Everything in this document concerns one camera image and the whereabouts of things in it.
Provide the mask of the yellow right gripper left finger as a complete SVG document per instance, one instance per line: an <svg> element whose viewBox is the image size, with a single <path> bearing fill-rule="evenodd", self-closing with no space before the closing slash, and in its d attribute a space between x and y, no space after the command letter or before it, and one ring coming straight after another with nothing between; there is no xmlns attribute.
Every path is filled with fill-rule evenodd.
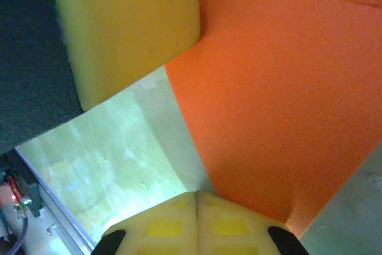
<svg viewBox="0 0 382 255"><path fill-rule="evenodd" d="M196 192L186 192L112 225L95 255L198 255Z"/></svg>

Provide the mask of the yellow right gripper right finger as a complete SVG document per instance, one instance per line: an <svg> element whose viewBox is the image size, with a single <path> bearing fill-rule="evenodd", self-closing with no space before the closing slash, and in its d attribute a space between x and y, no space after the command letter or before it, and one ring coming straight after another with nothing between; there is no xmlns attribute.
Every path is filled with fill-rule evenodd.
<svg viewBox="0 0 382 255"><path fill-rule="evenodd" d="M281 222L198 191L198 255L309 255Z"/></svg>

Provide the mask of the orange cloth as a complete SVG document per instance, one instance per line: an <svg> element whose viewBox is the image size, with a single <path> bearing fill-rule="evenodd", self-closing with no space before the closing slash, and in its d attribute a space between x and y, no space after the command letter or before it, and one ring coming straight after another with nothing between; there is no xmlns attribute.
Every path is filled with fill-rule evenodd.
<svg viewBox="0 0 382 255"><path fill-rule="evenodd" d="M199 0L166 65L223 197L300 236L382 142L382 0Z"/></svg>

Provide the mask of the long aluminium frame rail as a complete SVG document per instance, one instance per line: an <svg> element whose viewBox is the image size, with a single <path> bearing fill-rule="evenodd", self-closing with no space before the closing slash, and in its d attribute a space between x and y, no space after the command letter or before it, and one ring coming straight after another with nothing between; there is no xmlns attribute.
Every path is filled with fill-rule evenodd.
<svg viewBox="0 0 382 255"><path fill-rule="evenodd" d="M38 182L42 206L45 208L46 213L49 214L50 221L52 222L51 228L54 229L72 255L90 255L96 243L63 204L61 199L54 193L21 149L16 147L14 150Z"/></svg>

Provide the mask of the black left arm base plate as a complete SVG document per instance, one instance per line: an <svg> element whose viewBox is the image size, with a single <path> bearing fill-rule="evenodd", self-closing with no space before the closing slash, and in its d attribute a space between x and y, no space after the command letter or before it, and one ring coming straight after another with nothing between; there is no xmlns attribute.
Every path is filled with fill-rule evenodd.
<svg viewBox="0 0 382 255"><path fill-rule="evenodd" d="M17 198L30 195L34 176L14 150L0 155L0 185L8 185Z"/></svg>

